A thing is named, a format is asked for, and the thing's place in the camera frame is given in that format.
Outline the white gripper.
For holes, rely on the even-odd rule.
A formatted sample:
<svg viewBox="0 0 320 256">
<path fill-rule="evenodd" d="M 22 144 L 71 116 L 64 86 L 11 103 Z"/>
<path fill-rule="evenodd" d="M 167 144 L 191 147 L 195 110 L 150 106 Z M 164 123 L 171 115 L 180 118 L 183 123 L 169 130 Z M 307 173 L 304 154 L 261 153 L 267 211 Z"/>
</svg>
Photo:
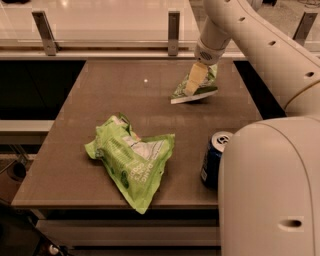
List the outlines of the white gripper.
<svg viewBox="0 0 320 256">
<path fill-rule="evenodd" d="M 210 44 L 205 44 L 201 39 L 197 41 L 195 47 L 195 58 L 197 61 L 189 73 L 189 78 L 184 89 L 184 93 L 187 96 L 192 96 L 195 94 L 199 85 L 203 82 L 208 72 L 207 66 L 216 64 L 226 49 L 226 41 L 214 40 Z"/>
</svg>

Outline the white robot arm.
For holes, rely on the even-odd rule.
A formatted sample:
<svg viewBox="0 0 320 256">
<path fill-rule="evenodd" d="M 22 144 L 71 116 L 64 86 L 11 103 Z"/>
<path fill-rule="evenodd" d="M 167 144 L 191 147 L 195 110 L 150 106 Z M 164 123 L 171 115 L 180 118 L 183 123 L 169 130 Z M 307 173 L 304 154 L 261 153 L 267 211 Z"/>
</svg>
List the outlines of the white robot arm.
<svg viewBox="0 0 320 256">
<path fill-rule="evenodd" d="M 256 12 L 262 0 L 203 0 L 195 48 L 218 62 L 235 42 L 284 111 L 228 142 L 219 167 L 223 256 L 320 256 L 320 61 Z"/>
</svg>

